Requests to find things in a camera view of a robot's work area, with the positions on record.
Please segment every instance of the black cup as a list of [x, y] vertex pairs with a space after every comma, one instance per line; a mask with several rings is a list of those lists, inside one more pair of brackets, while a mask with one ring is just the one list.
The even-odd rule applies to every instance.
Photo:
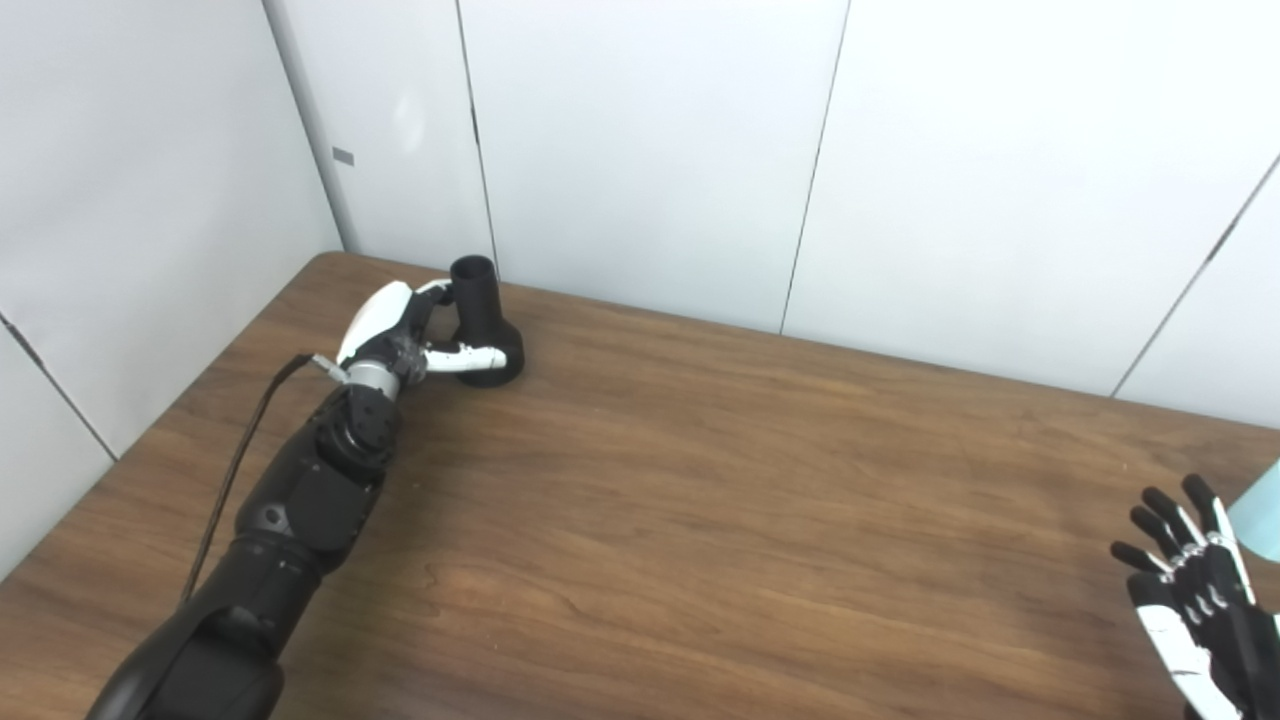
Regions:
[[458, 331], [453, 341], [493, 346], [507, 355], [506, 368], [458, 373], [458, 379], [471, 387], [498, 387], [513, 380], [525, 369], [525, 340], [516, 325], [502, 316], [493, 261], [483, 255], [467, 255], [453, 263], [449, 274], [458, 307]]

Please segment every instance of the black cable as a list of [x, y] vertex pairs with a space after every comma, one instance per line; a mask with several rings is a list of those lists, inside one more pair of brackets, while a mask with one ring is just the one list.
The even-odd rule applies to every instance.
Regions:
[[241, 437], [239, 445], [236, 446], [236, 454], [232, 455], [232, 464], [227, 468], [227, 475], [223, 477], [223, 486], [218, 489], [218, 500], [214, 501], [214, 511], [209, 516], [209, 524], [205, 525], [205, 537], [200, 538], [200, 548], [196, 550], [196, 561], [192, 562], [191, 574], [187, 575], [187, 584], [182, 588], [182, 598], [178, 601], [179, 607], [191, 600], [191, 593], [196, 589], [196, 580], [200, 579], [200, 569], [205, 565], [205, 556], [209, 555], [209, 546], [214, 542], [214, 532], [218, 529], [218, 520], [223, 516], [223, 507], [227, 506], [227, 496], [230, 495], [232, 483], [236, 482], [236, 471], [239, 470], [241, 460], [244, 459], [244, 451], [248, 450], [248, 442], [253, 438], [253, 433], [257, 430], [257, 424], [262, 421], [262, 415], [266, 414], [266, 406], [271, 402], [271, 396], [275, 395], [275, 388], [280, 387], [284, 380], [289, 379], [289, 375], [310, 361], [310, 355], [298, 355], [293, 357], [293, 360], [285, 363], [284, 366], [280, 368], [280, 372], [271, 378], [271, 384], [266, 386], [266, 392], [262, 393], [262, 398], [257, 401], [253, 416], [250, 418], [248, 425], [244, 428], [244, 436]]

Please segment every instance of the black robotic arm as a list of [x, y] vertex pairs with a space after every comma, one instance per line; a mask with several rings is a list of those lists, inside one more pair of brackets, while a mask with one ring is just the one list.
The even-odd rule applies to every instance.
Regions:
[[[502, 316], [493, 264], [463, 258], [451, 275], [416, 291], [399, 282], [378, 291], [347, 331], [338, 364], [294, 360], [293, 368], [316, 360], [340, 387], [279, 450], [237, 514], [227, 553], [120, 664], [88, 720], [270, 716], [284, 688], [278, 659], [378, 501], [394, 456], [401, 388], [430, 372], [497, 387], [524, 368], [524, 343]], [[431, 311], [454, 301], [454, 337], [424, 340]]]

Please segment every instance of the white wall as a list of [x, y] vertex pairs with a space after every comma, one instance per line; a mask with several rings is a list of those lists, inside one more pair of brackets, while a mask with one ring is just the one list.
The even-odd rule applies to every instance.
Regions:
[[844, 0], [463, 0], [504, 279], [777, 331]]
[[1272, 173], [1117, 397], [1280, 428], [1280, 173]]
[[265, 3], [348, 249], [436, 268], [493, 255], [453, 0]]
[[0, 327], [0, 578], [106, 470], [111, 459]]
[[1111, 393], [1280, 147], [1277, 27], [854, 0], [786, 333]]
[[259, 0], [12, 4], [0, 99], [0, 310], [123, 452], [339, 247], [270, 28]]

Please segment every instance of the wooden table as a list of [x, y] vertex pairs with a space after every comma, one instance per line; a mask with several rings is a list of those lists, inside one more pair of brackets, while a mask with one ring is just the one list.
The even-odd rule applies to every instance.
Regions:
[[[332, 355], [387, 281], [435, 275], [324, 255], [262, 311], [0, 585], [0, 717], [83, 717], [173, 609], [270, 375]], [[1280, 433], [503, 292], [525, 374], [402, 398], [275, 717], [1181, 716], [1107, 544], [1137, 541], [1146, 484], [1201, 470], [1235, 497]], [[233, 509], [330, 388], [298, 377]]]

